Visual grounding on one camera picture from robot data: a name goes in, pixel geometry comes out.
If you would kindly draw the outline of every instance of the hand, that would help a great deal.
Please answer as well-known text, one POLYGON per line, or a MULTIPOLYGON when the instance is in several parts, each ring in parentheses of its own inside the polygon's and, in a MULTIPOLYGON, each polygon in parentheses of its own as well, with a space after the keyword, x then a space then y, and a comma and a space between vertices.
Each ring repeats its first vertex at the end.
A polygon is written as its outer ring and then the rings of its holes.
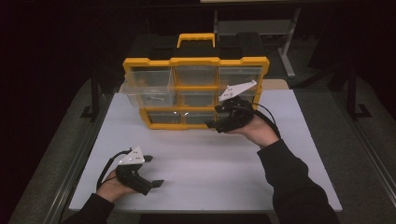
POLYGON ((268 147, 279 140, 272 128, 264 120, 256 115, 249 124, 227 133, 242 134, 259 147, 268 147))
POLYGON ((111 203, 114 203, 122 196, 130 193, 137 193, 137 192, 133 189, 130 189, 122 185, 120 181, 116 178, 115 171, 110 172, 110 174, 106 177, 105 182, 96 191, 97 195, 108 200, 111 203))

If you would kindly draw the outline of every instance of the background table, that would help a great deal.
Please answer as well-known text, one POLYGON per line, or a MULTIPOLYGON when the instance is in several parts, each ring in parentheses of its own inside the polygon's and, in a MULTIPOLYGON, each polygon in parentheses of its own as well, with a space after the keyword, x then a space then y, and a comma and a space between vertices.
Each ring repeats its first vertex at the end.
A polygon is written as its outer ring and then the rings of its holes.
MULTIPOLYGON (((309 176, 325 189, 333 209, 342 210, 293 91, 264 91, 261 104, 273 113, 285 142, 307 163, 309 176)), ((95 192, 97 178, 110 157, 136 146, 154 157, 139 174, 165 182, 147 196, 134 194, 121 199, 116 209, 138 213, 274 209, 273 188, 265 181, 257 146, 241 135, 209 130, 150 130, 121 93, 113 98, 69 208, 80 209, 95 192)))

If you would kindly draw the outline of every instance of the carrying handle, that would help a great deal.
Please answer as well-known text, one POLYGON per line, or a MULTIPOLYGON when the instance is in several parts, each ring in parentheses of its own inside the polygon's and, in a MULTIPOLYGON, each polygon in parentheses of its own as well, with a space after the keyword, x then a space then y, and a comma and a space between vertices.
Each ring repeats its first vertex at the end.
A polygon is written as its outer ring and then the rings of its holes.
POLYGON ((178 48, 180 48, 181 41, 183 40, 211 40, 213 48, 215 47, 215 34, 181 34, 178 36, 178 48))

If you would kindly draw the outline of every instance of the person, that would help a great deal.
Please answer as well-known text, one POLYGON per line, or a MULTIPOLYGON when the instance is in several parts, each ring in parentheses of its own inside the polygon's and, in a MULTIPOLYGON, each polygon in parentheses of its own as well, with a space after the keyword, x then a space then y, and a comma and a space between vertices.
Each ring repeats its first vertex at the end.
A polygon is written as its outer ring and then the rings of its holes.
MULTIPOLYGON (((263 119, 255 115, 248 125, 227 134, 242 134, 260 147, 257 154, 262 161, 267 182, 274 188, 273 205, 281 224, 339 223, 326 192, 308 177, 307 165, 290 152, 285 142, 277 137, 263 119)), ((114 202, 126 194, 134 193, 117 178, 112 178, 114 176, 113 171, 81 210, 64 224, 106 223, 114 202)))

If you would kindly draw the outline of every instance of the black sleeve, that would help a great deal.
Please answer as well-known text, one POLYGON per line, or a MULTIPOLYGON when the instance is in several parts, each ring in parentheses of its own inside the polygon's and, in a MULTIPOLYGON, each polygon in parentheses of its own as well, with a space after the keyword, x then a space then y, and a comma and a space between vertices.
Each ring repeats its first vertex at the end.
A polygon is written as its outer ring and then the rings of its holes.
POLYGON ((114 203, 92 194, 81 210, 65 220, 63 224, 106 224, 113 208, 114 203))
POLYGON ((280 223, 339 223, 326 192, 308 177, 308 167, 283 140, 257 152, 265 177, 274 187, 273 204, 280 223))

